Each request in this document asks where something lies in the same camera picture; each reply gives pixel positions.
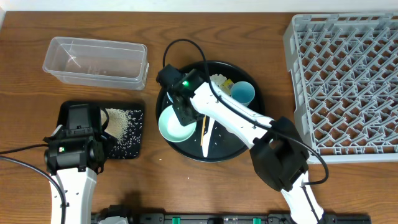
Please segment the mint green bowl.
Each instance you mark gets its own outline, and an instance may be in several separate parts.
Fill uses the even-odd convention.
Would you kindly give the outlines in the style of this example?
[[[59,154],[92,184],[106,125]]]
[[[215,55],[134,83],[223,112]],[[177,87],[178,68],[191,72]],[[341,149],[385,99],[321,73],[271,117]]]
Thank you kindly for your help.
[[[182,126],[172,105],[164,109],[158,120],[161,135],[170,142],[183,142],[190,138],[196,130],[197,124]]]

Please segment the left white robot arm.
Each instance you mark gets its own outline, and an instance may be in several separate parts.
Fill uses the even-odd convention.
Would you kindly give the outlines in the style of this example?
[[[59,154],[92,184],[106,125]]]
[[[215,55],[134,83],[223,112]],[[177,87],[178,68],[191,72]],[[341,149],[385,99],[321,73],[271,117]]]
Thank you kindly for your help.
[[[106,161],[101,112],[90,104],[68,108],[51,136],[44,159],[50,174],[52,223],[89,223],[97,175]]]

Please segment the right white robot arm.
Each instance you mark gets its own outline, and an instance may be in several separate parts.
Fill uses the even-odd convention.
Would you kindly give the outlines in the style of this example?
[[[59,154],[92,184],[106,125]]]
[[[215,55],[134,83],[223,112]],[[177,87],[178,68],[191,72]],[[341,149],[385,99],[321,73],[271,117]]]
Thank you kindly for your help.
[[[308,179],[307,160],[313,149],[303,143],[289,119],[274,120],[250,110],[196,69],[182,73],[166,65],[156,80],[172,97],[173,131],[204,116],[214,119],[246,145],[256,174],[282,193],[294,223],[326,222]]]

